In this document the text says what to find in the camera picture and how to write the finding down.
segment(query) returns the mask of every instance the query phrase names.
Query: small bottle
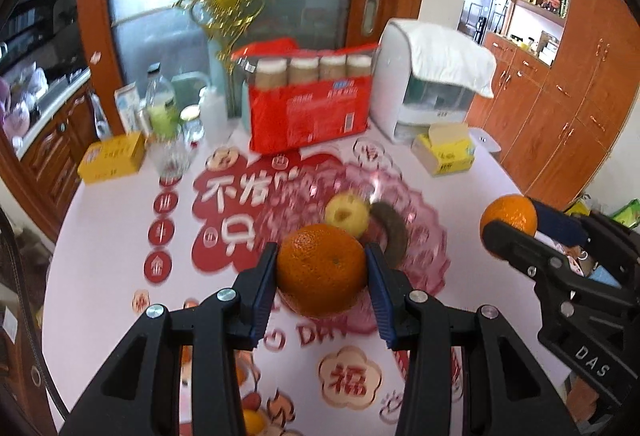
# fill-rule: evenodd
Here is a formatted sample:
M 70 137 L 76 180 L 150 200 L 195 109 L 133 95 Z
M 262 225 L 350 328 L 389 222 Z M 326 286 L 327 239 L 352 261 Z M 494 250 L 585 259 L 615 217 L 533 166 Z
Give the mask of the small bottle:
M 173 138 L 178 133 L 180 114 L 175 103 L 175 90 L 160 74 L 160 64 L 152 64 L 147 71 L 146 112 L 156 135 Z
M 226 143 L 231 135 L 226 115 L 226 98 L 215 87 L 207 88 L 200 97 L 200 122 L 210 148 Z

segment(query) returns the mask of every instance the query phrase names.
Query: glass bottle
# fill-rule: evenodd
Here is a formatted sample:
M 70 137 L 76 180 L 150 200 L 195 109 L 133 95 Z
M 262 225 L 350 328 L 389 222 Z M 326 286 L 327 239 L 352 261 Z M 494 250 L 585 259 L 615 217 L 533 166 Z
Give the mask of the glass bottle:
M 152 64 L 147 71 L 146 112 L 156 135 L 173 138 L 178 133 L 180 114 L 175 104 L 175 90 L 160 74 L 160 64 Z

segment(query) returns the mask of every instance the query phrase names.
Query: tissue box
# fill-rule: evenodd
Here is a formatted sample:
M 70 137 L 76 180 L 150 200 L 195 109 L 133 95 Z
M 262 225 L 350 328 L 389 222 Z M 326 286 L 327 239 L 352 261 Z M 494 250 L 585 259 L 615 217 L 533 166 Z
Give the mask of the tissue box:
M 92 143 L 78 166 L 78 174 L 87 184 L 135 174 L 144 157 L 142 133 L 123 134 Z
M 466 124 L 434 124 L 416 137 L 411 150 L 429 174 L 438 176 L 471 169 L 476 146 Z

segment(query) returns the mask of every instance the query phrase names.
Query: white appliance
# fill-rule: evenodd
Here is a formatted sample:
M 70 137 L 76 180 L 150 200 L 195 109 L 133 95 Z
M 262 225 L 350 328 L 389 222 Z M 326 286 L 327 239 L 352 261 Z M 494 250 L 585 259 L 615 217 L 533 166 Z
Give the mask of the white appliance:
M 456 30 L 392 19 L 380 38 L 370 116 L 393 142 L 464 122 L 474 95 L 493 98 L 494 55 Z

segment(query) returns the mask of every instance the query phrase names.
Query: glass fruit bowl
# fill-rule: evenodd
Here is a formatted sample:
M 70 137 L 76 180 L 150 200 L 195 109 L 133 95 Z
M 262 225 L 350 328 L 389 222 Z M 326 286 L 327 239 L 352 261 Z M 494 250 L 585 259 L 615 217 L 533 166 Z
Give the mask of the glass fruit bowl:
M 268 241 L 282 242 L 291 232 L 324 220 L 324 207 L 337 193 L 350 191 L 365 201 L 383 201 L 393 206 L 404 220 L 408 249 L 399 269 L 415 289 L 431 295 L 445 285 L 444 275 L 450 261 L 446 254 L 447 233 L 438 222 L 437 211 L 424 202 L 422 193 L 411 190 L 397 175 L 370 171 L 354 164 L 326 162 L 316 168 L 304 167 L 294 180 L 271 193 L 266 206 L 255 220 L 260 251 Z M 376 241 L 386 248 L 386 232 L 374 218 L 363 241 Z M 367 291 L 350 310 L 329 319 L 315 320 L 347 332 L 370 334 L 376 320 Z

